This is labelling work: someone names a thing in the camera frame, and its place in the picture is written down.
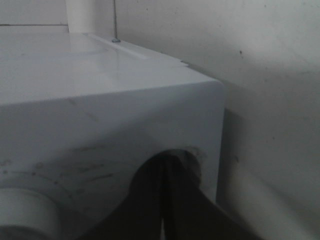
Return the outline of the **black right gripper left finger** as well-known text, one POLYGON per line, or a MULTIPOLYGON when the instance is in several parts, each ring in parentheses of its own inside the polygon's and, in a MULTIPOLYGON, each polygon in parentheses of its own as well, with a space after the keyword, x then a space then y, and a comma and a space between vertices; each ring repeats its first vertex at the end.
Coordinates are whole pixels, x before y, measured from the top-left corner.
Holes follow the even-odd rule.
POLYGON ((159 240, 162 214, 163 155, 145 162, 132 179, 127 197, 83 240, 159 240))

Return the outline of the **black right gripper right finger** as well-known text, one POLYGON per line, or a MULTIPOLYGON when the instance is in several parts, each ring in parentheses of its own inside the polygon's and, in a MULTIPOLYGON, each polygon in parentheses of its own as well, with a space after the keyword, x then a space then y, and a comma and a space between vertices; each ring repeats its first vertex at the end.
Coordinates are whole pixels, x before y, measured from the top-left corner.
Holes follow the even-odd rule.
POLYGON ((164 234, 168 240, 253 240, 255 235, 212 204, 179 158, 162 154, 164 234))

